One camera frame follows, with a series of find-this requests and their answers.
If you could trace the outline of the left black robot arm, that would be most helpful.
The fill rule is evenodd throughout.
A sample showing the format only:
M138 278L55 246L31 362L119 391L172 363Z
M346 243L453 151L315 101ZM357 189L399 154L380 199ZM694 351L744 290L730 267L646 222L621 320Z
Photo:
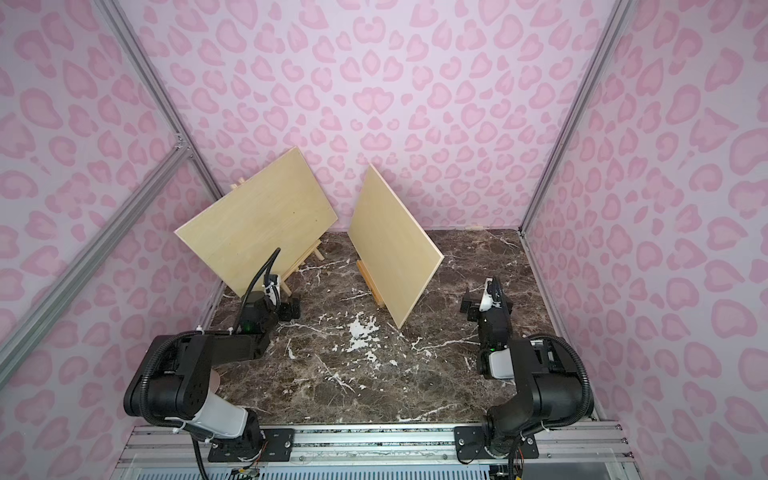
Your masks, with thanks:
M255 459L267 443L258 415L218 396L210 388L211 374L215 366L261 358L277 325L300 314L298 298L274 305L255 292L229 330L155 337L125 392L125 413L210 444L210 461Z

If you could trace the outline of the light wooden board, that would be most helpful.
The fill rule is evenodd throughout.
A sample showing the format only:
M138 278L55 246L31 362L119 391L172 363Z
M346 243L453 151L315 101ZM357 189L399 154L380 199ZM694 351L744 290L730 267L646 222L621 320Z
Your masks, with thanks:
M365 172L348 235L401 328L444 255L372 165Z
M338 220L294 147L179 227L176 236L233 292L245 293L275 249L280 276Z

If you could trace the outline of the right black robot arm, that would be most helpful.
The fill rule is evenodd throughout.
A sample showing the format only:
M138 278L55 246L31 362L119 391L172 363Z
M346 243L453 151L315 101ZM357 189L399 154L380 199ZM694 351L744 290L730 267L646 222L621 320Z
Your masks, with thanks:
M483 449L489 455L520 458L535 434L573 425L592 413L591 382L575 349L556 335L515 334L509 299L494 280L480 296L465 293L460 312L478 327L478 373L515 385L514 395L485 414Z

